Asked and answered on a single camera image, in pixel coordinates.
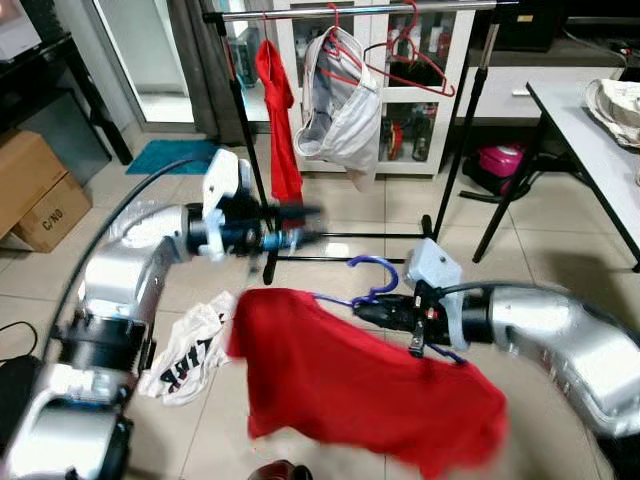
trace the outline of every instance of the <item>grey cloth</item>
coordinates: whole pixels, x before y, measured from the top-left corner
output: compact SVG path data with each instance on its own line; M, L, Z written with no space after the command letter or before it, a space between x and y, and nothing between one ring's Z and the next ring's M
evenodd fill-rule
M167 0L196 129L226 145L244 145L240 116L229 87L227 62L215 26L202 20L205 0Z

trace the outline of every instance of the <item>clothing rack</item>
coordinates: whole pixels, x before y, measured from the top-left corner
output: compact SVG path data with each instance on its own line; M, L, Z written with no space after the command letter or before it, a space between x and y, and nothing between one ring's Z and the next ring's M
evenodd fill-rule
M467 113L464 119L462 127L462 141L459 143L456 150L453 163L451 164L451 171L447 178L447 184L440 203L440 209L438 211L438 217L436 219L435 227L432 229L431 217L429 215L423 215L421 219L422 233L324 233L325 237L332 238L392 238L392 239L423 239L432 238L437 240L438 234L442 227L444 215L451 198L451 191L455 182L456 175L460 168L460 162L462 155L466 150L466 145L469 139L473 118L475 116L476 107L478 106L478 100L482 94L484 83L487 79L489 71L489 61L491 59L491 53L493 51L493 45L498 34L498 29L501 23L501 18L518 4L517 0L428 0L416 2L415 10L418 13L422 12L452 12L462 10L493 10L493 16L487 36L485 39L484 49L476 72L473 88L471 90L471 97ZM258 165L258 158L256 156L255 148L251 138L251 130L249 128L249 120L247 119L247 112L244 107L242 99L242 90L240 82L236 75L235 66L233 64L233 56L231 53L231 47L229 45L229 39L227 37L226 22L236 22L242 20L280 20L280 19L300 19L300 18L322 18L332 17L336 14L340 16L344 15L379 15L379 14L411 14L414 12L414 6L410 4L400 3L394 5L374 5L366 7L338 7L338 8L301 8L295 10L270 10L270 11L255 11L255 12L206 12L203 14L203 21L207 24L213 24L216 27L218 35L222 40L222 46L225 53L225 59L227 63L227 69L230 79L230 87L233 93L233 99L235 106L238 110L240 117L240 123L242 125L242 133L247 144L247 150L249 153L249 161L253 168L254 176L256 179L256 187L258 189L258 195L263 207L267 207L267 196L264 190L264 184L262 182L262 176L260 174L260 167ZM324 262L346 262L350 260L349 257L319 257L319 256L295 256L295 255L278 255L276 252L272 252L267 257L267 265L265 266L263 273L263 280L265 284L269 285L273 281L273 275L275 272L276 263L278 260L284 261L324 261ZM404 263L403 258L391 258L389 262L400 264Z

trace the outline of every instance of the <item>cardboard box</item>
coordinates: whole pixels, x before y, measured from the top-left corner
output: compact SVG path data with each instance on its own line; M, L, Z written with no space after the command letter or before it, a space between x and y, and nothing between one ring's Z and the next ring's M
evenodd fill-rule
M0 137L0 238L51 190L67 171L37 133Z
M20 219L0 246L48 253L89 208L91 202L68 173Z

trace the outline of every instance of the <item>hanging red cloth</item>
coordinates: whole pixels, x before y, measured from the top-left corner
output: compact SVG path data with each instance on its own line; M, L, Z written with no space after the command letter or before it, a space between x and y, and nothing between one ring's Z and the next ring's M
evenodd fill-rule
M293 106L293 94L280 54L269 40L258 49L256 68L264 85L271 122L271 195L281 203L302 203L302 177L293 153L287 114Z
M309 293L247 291L229 354L247 361L253 438L289 426L391 454L432 478L488 461L507 431L505 397L475 366L413 358Z

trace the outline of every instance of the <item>glass cabinet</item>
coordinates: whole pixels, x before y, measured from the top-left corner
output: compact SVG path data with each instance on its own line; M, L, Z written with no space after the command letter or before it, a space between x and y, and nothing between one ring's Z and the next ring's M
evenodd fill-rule
M348 0L334 2L338 6L370 6L402 3L403 0ZM274 8L295 9L324 7L326 3L309 0L274 0ZM373 48L365 60L377 70L400 77L415 85L439 90L442 78L429 61L437 65L447 78L447 91L451 86L455 95L438 95L407 85L381 73L373 72L380 88L382 109L378 133L378 173L435 175L438 172L444 144L453 114L457 88L462 74L464 57L473 24L474 12L428 12L414 19L408 15L341 16L340 27L351 33L363 47L383 44L396 39L411 26L409 40ZM277 20L278 44L287 76L296 98L289 111L292 134L302 127L302 76L304 55L310 41L322 35L334 24L333 17L297 20ZM413 57L413 51L424 57L412 63L398 57ZM342 167L321 160L298 158L301 171L342 171Z

